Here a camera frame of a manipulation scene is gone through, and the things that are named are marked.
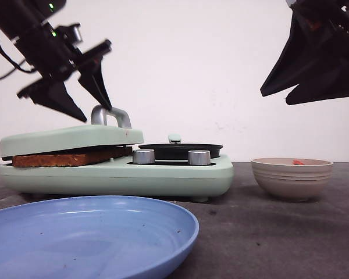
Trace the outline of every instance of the ceramic bowl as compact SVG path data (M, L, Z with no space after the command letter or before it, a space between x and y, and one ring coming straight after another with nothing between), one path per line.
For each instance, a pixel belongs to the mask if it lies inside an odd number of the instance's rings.
M333 166L328 161L295 158L260 158L251 164L262 189L292 201L318 196L330 180Z

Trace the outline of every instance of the blue plate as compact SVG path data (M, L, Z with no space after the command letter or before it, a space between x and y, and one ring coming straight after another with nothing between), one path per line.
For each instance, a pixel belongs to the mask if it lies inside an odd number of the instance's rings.
M85 196L0 210L0 279L164 278L199 232L188 210L133 196Z

